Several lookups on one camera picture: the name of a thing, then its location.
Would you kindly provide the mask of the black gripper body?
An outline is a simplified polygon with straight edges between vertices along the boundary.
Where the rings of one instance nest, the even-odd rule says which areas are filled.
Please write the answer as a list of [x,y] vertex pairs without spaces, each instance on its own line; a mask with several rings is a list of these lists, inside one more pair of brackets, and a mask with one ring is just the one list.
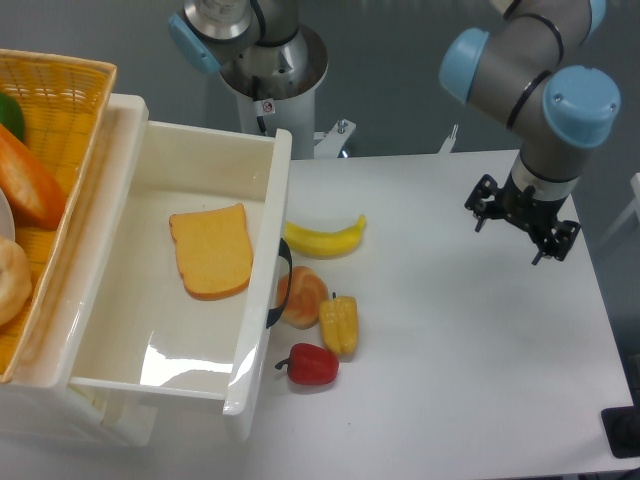
[[567,196],[551,201],[537,198],[536,193],[534,186],[521,189],[511,177],[503,187],[499,187],[492,176],[485,174],[473,187],[464,207],[472,214],[484,216],[486,221],[506,221],[525,232],[537,247],[537,252],[544,251],[544,258],[564,261],[581,225],[577,221],[558,219],[558,212]]

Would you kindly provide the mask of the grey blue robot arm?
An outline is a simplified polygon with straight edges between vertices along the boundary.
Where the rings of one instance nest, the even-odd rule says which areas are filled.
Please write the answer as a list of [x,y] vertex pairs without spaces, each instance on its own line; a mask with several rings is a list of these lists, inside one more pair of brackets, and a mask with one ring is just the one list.
[[[459,102],[501,122],[522,146],[503,184],[482,177],[465,206],[479,223],[524,231],[538,256],[563,260],[580,230],[558,212],[591,153],[609,136],[621,96],[605,73],[567,65],[598,28],[602,1],[513,1],[497,35],[461,33],[439,70]],[[169,33],[197,70],[233,91],[245,132],[292,134],[296,159],[336,153],[336,132],[315,129],[315,92],[327,71],[324,42],[299,19],[294,1],[187,1]]]

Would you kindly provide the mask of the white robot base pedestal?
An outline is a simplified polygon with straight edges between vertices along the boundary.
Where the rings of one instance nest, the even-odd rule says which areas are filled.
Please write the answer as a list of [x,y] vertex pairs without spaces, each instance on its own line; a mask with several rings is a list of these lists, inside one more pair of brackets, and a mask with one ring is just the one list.
[[221,78],[235,97],[242,132],[270,137],[278,129],[290,132],[293,159],[345,158],[356,124],[342,118],[327,131],[316,129],[316,90],[327,70],[325,43],[300,25],[285,44],[244,50],[222,67]]

